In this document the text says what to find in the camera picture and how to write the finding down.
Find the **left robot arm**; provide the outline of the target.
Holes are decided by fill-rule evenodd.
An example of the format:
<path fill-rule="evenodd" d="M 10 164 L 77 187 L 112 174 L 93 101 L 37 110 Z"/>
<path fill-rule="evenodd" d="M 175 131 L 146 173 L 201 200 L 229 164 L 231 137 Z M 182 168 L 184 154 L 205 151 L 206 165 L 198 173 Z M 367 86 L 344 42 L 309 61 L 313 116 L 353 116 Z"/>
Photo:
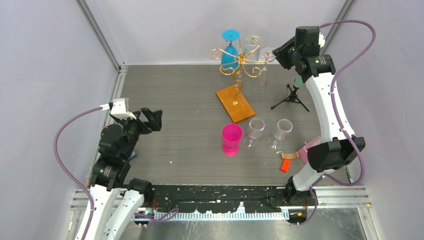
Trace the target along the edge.
<path fill-rule="evenodd" d="M 99 159 L 92 168 L 89 196 L 77 240 L 118 240 L 133 219 L 136 209 L 153 202 L 152 184 L 134 178 L 124 192 L 115 211 L 112 207 L 121 193 L 131 168 L 130 158 L 140 135 L 162 129 L 162 110 L 141 108 L 111 112 L 115 123 L 106 126 L 100 135 Z"/>

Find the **pink wine glass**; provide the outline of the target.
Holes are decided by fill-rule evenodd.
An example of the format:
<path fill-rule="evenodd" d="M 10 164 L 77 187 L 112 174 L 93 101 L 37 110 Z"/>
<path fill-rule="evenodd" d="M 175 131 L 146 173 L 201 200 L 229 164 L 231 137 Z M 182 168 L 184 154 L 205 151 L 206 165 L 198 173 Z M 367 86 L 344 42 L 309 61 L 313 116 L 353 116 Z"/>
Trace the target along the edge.
<path fill-rule="evenodd" d="M 233 157 L 239 152 L 239 145 L 243 136 L 242 128 L 236 123 L 229 123 L 222 128 L 222 152 Z"/>

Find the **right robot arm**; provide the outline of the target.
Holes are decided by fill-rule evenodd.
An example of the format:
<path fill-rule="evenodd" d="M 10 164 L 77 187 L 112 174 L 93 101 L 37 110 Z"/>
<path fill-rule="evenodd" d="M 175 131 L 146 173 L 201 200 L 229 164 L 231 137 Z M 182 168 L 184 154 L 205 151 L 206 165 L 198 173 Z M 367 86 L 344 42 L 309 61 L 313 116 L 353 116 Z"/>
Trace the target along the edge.
<path fill-rule="evenodd" d="M 279 64 L 287 70 L 294 68 L 305 84 L 320 124 L 320 138 L 308 147 L 305 166 L 285 186 L 285 201 L 291 205 L 305 203 L 314 184 L 349 165 L 366 145 L 346 118 L 334 82 L 333 59 L 320 53 L 323 42 L 318 26 L 299 26 L 294 37 L 272 51 Z"/>

